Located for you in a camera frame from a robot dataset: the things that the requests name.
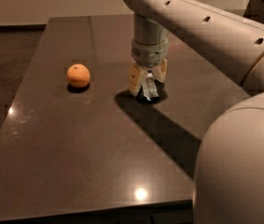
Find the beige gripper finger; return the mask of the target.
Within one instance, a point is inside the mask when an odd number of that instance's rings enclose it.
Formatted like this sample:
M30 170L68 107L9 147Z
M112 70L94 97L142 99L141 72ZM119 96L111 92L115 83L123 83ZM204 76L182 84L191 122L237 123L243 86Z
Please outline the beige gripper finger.
M164 59L162 63L152 68L153 78L160 83L163 83L167 73L167 60Z
M139 65L133 63L129 73L129 91L133 96L137 96L142 84L146 81L147 70Z

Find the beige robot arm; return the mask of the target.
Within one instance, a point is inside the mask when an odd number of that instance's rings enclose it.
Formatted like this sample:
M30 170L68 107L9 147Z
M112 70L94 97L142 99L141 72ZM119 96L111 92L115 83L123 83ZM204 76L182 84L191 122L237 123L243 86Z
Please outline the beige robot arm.
M198 151L194 224L264 224L264 25L195 0L123 0L134 13L132 95L216 115Z

